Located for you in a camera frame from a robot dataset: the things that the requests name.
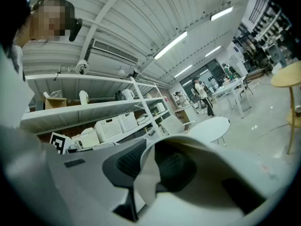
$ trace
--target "ceiling light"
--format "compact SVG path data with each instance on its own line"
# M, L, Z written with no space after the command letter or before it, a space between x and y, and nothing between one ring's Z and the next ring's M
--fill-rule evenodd
M183 86L185 86L185 85L187 85L187 84L189 84L189 83L191 83L191 81L186 82L185 84L183 84Z
M181 72L179 72L175 77L178 77L181 73L184 73L186 70L188 70L192 65L189 65L186 69L183 69Z
M208 69L206 69L205 71L203 71L202 73L200 73L199 75L202 75L204 73L206 73L208 71Z
M161 49L155 56L154 59L158 60L164 55L168 50L170 50L174 45L176 45L179 41L184 39L187 36L187 31L182 32L178 37L172 40L169 44L167 44L163 49Z
M233 10L233 7L230 7L230 8L227 8L227 9L221 11L221 12L213 14L213 15L210 16L210 20L213 21L213 20L215 20L215 19L217 19L217 18L219 18L219 17L221 17L221 16L223 16L223 15L231 12L232 10Z
M209 52L208 54L205 55L205 58L209 55L211 55L212 53L214 53L216 50L220 49L221 46L218 46L217 48L215 48L214 50L212 50L211 52Z

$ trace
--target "round white table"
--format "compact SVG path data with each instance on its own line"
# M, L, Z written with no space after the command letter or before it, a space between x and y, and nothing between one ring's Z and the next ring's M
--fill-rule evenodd
M213 142L219 138L222 138L224 145L226 146L222 136L225 135L229 127L230 121L228 118L214 117L195 125L188 132L188 135L204 142Z

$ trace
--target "chair backrest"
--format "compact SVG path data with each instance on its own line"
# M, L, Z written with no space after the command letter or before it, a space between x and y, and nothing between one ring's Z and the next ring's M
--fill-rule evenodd
M174 115L164 119L160 125L169 133L169 135L182 133L185 129L185 126L182 124L182 122Z

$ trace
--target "white plastic bin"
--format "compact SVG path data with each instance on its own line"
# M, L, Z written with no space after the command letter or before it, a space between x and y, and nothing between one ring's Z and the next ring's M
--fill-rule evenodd
M118 117L96 122L94 130L96 130L99 142L105 142L111 137L122 134Z
M123 133L138 126L134 112L119 115L118 118Z

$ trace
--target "table leg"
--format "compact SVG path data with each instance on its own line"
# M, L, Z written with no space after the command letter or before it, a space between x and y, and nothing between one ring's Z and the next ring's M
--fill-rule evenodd
M234 91L234 89L232 89L232 93L233 93L233 96L234 96L234 98L236 100L240 116L241 116L241 118L244 118L243 109L241 108L241 105L240 105L240 102L239 102L239 98L238 98L236 92Z
M233 110L233 105L230 103L229 98L227 98L227 100L228 100L228 102L229 102L229 104L230 104L230 106L231 106L231 109Z
M225 143L225 140L224 140L224 138L222 137L222 141L224 142L224 146L226 146L226 143Z
M294 97L293 97L292 87L290 87L289 90L290 90L290 96L291 96L291 109L292 109L292 131L291 131L290 143L289 143L288 149L287 149L287 154L290 153L290 150L291 150L291 147L293 144L293 137L295 134L295 101L294 101Z
M243 88L243 90L244 90L244 93L245 93L245 95L246 95L246 98L248 99L248 102L249 102L249 105L250 105L250 108L252 107L252 105L251 105L251 102L250 102L250 99L249 99L249 96L248 96L248 94L246 93L246 89L245 89L245 87L244 87L244 83L241 81L241 87Z
M219 111L220 111L220 113L219 113L219 114L223 114L223 113L222 113L222 109L221 109L221 107L220 107L220 103L218 102L218 99L217 99L217 97L214 97L214 98L215 98L215 100L216 100L217 107L218 107L218 109L219 109Z

